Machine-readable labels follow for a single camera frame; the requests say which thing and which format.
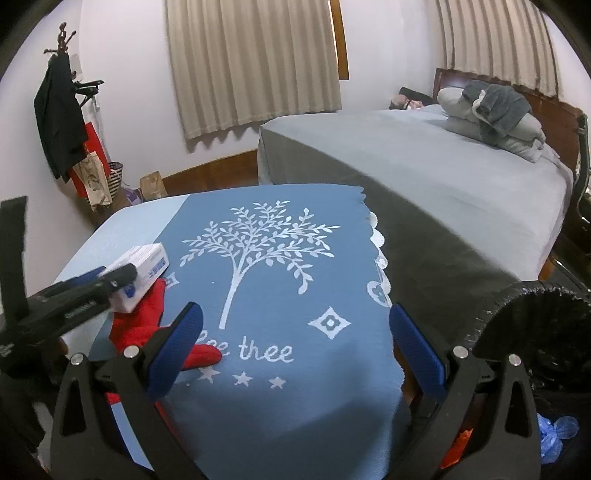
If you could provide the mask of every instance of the metal bolt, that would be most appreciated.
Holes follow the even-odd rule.
[[[466,358],[469,354],[468,349],[462,345],[456,345],[453,348],[453,354],[458,358]]]
[[[123,350],[123,355],[127,358],[135,358],[139,353],[139,347],[137,345],[129,345]]]
[[[84,355],[82,355],[81,353],[75,353],[74,355],[72,355],[72,358],[70,358],[70,363],[72,365],[80,365],[83,361]]]
[[[519,355],[516,355],[514,353],[509,355],[508,360],[509,360],[509,363],[511,365],[513,365],[514,367],[518,367],[521,365],[521,358],[519,358]]]

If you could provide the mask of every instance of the wooden headboard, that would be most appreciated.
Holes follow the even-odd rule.
[[[470,80],[484,80],[488,83],[498,83],[500,85],[511,84],[511,82],[496,77],[457,70],[437,69],[433,84],[433,98],[437,99],[437,94],[442,88],[464,88]],[[548,97],[520,85],[513,85],[513,88],[527,98],[531,105],[532,115],[542,124],[548,145],[558,152],[562,163],[574,172],[579,158],[579,124],[577,118],[583,114],[583,111],[568,103],[560,102],[556,98]]]

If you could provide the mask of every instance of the striped basket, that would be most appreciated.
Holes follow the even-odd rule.
[[[111,198],[115,198],[115,194],[121,188],[123,181],[123,164],[118,161],[112,161],[109,162],[109,168],[111,169],[111,173],[109,174],[109,178],[107,178],[107,186],[109,187]]]

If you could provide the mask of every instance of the beige curtain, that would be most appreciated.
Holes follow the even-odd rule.
[[[531,0],[431,1],[441,20],[446,68],[558,95],[550,35]]]
[[[185,137],[341,108],[326,0],[168,0]]]

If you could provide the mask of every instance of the small white carton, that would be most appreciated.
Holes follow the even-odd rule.
[[[115,312],[130,313],[133,311],[156,279],[168,267],[168,256],[162,244],[133,247],[109,265],[102,274],[128,263],[135,265],[138,276],[133,284],[127,285],[111,295],[111,308]]]

